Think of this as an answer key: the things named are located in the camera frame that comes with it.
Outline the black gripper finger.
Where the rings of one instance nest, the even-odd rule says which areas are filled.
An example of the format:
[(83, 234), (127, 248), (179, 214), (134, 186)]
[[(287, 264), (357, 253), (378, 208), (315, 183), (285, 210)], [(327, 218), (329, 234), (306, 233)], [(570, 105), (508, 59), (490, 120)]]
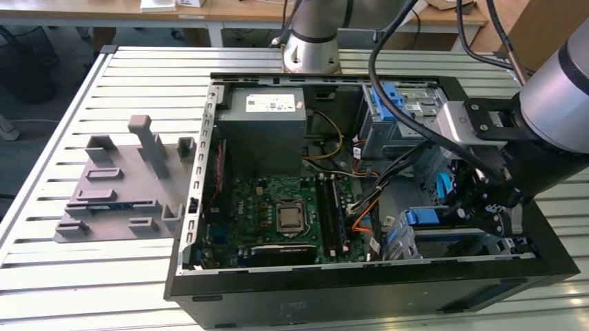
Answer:
[(457, 214), (468, 221), (473, 221), (486, 212), (488, 177), (480, 169), (470, 165), (453, 165), (454, 173), (454, 202)]
[(488, 205), (478, 209), (478, 228), (496, 237), (510, 236), (510, 216), (505, 207)]

